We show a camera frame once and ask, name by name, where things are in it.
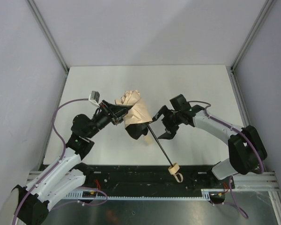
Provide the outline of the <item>right aluminium corner post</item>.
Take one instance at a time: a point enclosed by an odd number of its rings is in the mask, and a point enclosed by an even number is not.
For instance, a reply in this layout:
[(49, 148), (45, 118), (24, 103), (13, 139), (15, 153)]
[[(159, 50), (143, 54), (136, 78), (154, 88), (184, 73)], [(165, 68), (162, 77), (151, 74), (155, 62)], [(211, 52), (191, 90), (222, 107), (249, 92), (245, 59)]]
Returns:
[(266, 18), (269, 16), (269, 13), (271, 12), (272, 8), (274, 7), (276, 0), (266, 0), (264, 5), (262, 6), (257, 18), (255, 19), (248, 35), (246, 36), (246, 39), (244, 43), (242, 44), (236, 58), (234, 59), (232, 65), (230, 66), (230, 70), (234, 73), (237, 69), (239, 63), (245, 56), (246, 52), (252, 45), (255, 37), (257, 36), (259, 30), (261, 29), (262, 25), (264, 24)]

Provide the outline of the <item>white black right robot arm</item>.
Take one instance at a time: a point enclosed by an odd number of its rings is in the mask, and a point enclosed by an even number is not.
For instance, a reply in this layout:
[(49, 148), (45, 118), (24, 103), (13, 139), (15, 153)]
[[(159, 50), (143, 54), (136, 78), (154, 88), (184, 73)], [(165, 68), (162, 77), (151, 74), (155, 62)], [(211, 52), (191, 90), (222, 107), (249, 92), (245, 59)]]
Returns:
[(214, 165), (212, 174), (222, 180), (235, 174), (262, 174), (265, 171), (263, 161), (267, 152), (263, 142), (252, 125), (241, 127), (228, 123), (208, 112), (211, 106), (202, 101), (191, 101), (180, 94), (170, 100), (172, 109), (163, 106), (152, 118), (152, 121), (162, 119), (165, 132), (159, 139), (171, 140), (176, 135), (181, 124), (202, 129), (224, 142), (229, 150), (229, 157)]

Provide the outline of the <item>left aluminium corner post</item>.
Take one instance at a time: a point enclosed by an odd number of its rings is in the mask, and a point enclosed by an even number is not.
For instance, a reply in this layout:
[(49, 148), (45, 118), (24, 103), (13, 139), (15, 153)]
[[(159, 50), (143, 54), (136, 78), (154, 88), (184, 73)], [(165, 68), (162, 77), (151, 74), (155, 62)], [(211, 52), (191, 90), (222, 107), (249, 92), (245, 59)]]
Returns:
[(49, 47), (51, 48), (51, 50), (53, 51), (55, 57), (57, 58), (59, 64), (61, 65), (61, 67), (63, 68), (64, 72), (66, 74), (68, 74), (69, 72), (69, 67), (64, 59), (64, 57), (61, 54), (61, 51), (58, 47), (58, 45), (56, 44), (53, 35), (51, 34), (49, 27), (47, 26), (40, 10), (38, 9), (36, 3), (34, 0), (26, 0), (25, 1), (32, 13), (32, 15), (35, 18), (35, 21), (37, 22), (37, 24), (39, 25), (40, 30), (42, 31)]

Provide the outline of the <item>aluminium corner post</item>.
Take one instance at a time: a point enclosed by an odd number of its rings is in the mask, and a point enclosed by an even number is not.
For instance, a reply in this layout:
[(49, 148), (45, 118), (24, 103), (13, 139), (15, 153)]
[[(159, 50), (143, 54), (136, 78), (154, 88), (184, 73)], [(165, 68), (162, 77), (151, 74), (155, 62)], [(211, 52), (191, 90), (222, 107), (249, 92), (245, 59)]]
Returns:
[(237, 69), (239, 63), (245, 56), (246, 52), (252, 45), (255, 37), (257, 36), (259, 30), (261, 29), (262, 25), (264, 24), (266, 18), (269, 16), (269, 13), (271, 12), (272, 8), (274, 7), (276, 0), (266, 0), (264, 5), (262, 6), (257, 18), (255, 19), (248, 35), (246, 36), (246, 39), (244, 43), (242, 44), (236, 58), (234, 59), (232, 65), (230, 66), (230, 70), (234, 73)]
[(37, 24), (39, 25), (40, 30), (42, 31), (49, 47), (51, 48), (51, 50), (53, 51), (55, 57), (57, 58), (59, 64), (61, 65), (61, 67), (63, 68), (64, 72), (66, 74), (68, 74), (69, 72), (69, 67), (64, 59), (64, 57), (61, 54), (61, 51), (58, 47), (58, 45), (56, 44), (53, 35), (51, 34), (49, 27), (47, 26), (40, 10), (38, 9), (36, 3), (34, 0), (26, 0), (25, 1), (32, 13), (32, 15), (35, 18), (35, 21), (37, 22)]

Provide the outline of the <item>beige folding umbrella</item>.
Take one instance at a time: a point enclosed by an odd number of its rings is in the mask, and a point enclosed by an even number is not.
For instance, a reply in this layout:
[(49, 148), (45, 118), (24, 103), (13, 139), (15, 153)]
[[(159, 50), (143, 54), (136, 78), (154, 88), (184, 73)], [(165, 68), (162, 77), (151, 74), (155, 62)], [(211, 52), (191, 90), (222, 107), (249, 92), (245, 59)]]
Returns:
[(149, 126), (153, 121), (152, 117), (138, 90), (126, 91), (121, 99), (115, 100), (115, 104), (131, 107), (127, 115), (124, 116), (124, 124), (125, 130), (133, 139), (138, 140), (143, 136), (147, 145), (150, 145), (153, 140), (157, 141)]

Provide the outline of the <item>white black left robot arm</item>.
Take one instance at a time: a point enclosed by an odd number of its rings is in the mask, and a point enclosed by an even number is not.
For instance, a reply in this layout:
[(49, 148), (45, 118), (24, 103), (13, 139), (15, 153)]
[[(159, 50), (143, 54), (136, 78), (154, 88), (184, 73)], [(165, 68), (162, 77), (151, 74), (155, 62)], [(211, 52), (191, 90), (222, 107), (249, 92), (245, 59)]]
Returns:
[(91, 119), (85, 114), (74, 117), (72, 134), (68, 141), (62, 141), (62, 153), (55, 161), (26, 186), (15, 187), (19, 198), (13, 225), (18, 219), (27, 225), (42, 224), (65, 195), (81, 187), (90, 174), (82, 160), (94, 146), (91, 138), (109, 123), (121, 123), (131, 109), (129, 105), (114, 105), (105, 100), (92, 103), (97, 106), (96, 114)]

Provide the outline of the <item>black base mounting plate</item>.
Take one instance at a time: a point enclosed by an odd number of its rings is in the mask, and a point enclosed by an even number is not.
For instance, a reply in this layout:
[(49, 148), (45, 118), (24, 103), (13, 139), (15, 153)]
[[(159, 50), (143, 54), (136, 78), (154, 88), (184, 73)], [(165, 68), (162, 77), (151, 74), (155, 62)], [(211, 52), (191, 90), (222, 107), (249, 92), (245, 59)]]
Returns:
[(75, 166), (86, 174), (85, 187), (99, 187), (109, 197), (201, 197), (202, 189), (223, 191), (234, 187), (233, 179), (218, 180), (210, 165), (182, 165), (181, 183), (166, 165), (84, 165)]

